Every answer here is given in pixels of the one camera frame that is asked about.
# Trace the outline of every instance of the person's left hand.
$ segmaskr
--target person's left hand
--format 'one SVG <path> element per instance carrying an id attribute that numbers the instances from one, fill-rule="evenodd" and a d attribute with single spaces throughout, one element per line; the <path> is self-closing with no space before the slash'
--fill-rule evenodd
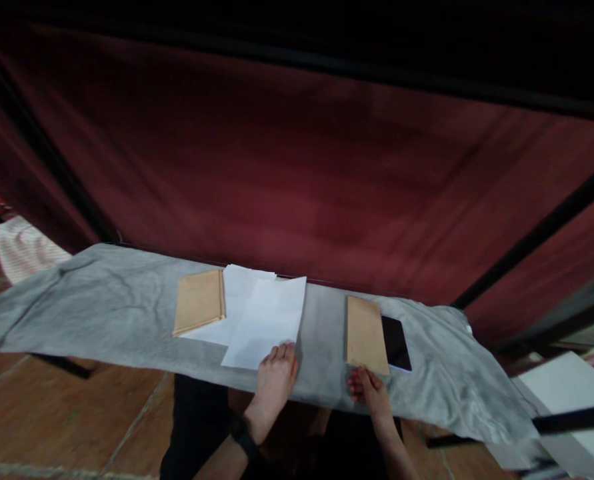
<path id="1" fill-rule="evenodd" d="M 265 440 L 288 401 L 297 379 L 298 368 L 294 343 L 272 347 L 270 354 L 259 364 L 257 391 L 243 414 L 248 421 L 250 435 L 257 445 Z"/>

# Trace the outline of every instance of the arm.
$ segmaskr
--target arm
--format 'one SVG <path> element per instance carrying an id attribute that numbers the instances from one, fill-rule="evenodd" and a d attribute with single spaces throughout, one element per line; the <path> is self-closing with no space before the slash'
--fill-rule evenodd
<path id="1" fill-rule="evenodd" d="M 368 405 L 390 480 L 419 480 L 419 474 L 399 438 L 386 386 L 374 373 L 364 368 L 352 370 L 347 383 L 352 400 Z"/>
<path id="2" fill-rule="evenodd" d="M 273 347 L 259 364 L 257 392 L 243 413 L 248 432 L 257 445 L 263 443 L 272 425 L 288 401 L 297 378 L 299 363 L 294 344 Z M 195 480 L 238 480 L 248 466 L 248 456 L 241 446 L 228 435 L 219 448 L 203 464 Z"/>

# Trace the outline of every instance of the wooden board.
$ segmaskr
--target wooden board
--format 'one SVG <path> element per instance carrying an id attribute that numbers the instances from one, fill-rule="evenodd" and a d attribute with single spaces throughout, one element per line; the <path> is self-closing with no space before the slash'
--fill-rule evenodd
<path id="1" fill-rule="evenodd" d="M 179 280 L 174 337 L 225 318 L 223 274 L 210 270 Z"/>
<path id="2" fill-rule="evenodd" d="M 378 375 L 389 376 L 379 305 L 348 296 L 347 306 L 346 363 L 355 367 L 363 365 Z"/>

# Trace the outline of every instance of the black pants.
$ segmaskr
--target black pants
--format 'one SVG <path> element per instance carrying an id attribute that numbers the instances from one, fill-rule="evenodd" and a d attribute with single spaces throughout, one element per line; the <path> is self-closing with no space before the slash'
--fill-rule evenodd
<path id="1" fill-rule="evenodd" d="M 175 375 L 174 426 L 170 447 L 161 462 L 161 480 L 194 477 L 228 435 L 232 415 L 226 387 Z M 401 437 L 399 422 L 395 424 Z M 307 472 L 298 472 L 298 476 L 330 478 L 332 474 L 343 478 L 387 478 L 370 417 L 332 412 L 316 463 Z M 281 477 L 261 456 L 248 465 L 243 475 L 244 479 Z"/>

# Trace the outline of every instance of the black wristband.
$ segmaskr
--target black wristband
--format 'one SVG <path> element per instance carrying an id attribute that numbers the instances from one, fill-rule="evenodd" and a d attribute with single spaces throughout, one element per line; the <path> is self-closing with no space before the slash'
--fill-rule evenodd
<path id="1" fill-rule="evenodd" d="M 252 460 L 257 456 L 259 452 L 259 446 L 252 440 L 248 426 L 238 415 L 232 417 L 230 422 L 230 435 L 237 442 L 245 454 L 248 456 L 248 460 Z"/>

